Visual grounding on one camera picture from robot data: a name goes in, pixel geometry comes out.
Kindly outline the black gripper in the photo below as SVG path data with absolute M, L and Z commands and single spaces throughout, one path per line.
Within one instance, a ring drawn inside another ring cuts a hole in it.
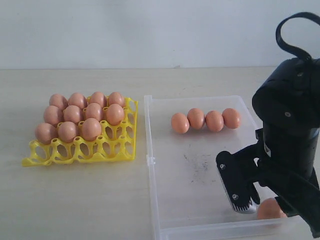
M 287 217 L 300 216 L 314 238 L 320 237 L 320 187 L 314 170 L 319 128 L 284 128 L 263 123 L 263 147 L 269 168 L 266 185 Z

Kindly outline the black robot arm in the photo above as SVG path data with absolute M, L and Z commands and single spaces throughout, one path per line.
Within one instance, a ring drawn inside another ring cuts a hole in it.
M 314 169 L 320 134 L 320 62 L 282 62 L 252 97 L 263 123 L 262 182 L 289 215 L 320 235 L 320 187 Z

